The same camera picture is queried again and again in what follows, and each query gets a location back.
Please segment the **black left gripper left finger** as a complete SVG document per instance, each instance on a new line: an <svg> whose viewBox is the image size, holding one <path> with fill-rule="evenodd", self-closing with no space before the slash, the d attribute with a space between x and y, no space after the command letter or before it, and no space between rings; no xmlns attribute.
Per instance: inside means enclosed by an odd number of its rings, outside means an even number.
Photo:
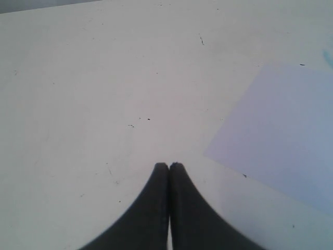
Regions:
<svg viewBox="0 0 333 250"><path fill-rule="evenodd" d="M168 166L159 162L133 204L83 249L167 249L168 185Z"/></svg>

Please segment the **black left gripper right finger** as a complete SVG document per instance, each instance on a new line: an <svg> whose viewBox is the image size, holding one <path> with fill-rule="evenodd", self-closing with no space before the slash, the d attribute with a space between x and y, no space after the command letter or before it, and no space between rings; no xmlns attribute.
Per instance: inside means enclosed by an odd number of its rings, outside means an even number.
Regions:
<svg viewBox="0 0 333 250"><path fill-rule="evenodd" d="M183 164L169 170L173 249L262 249L227 223L196 189Z"/></svg>

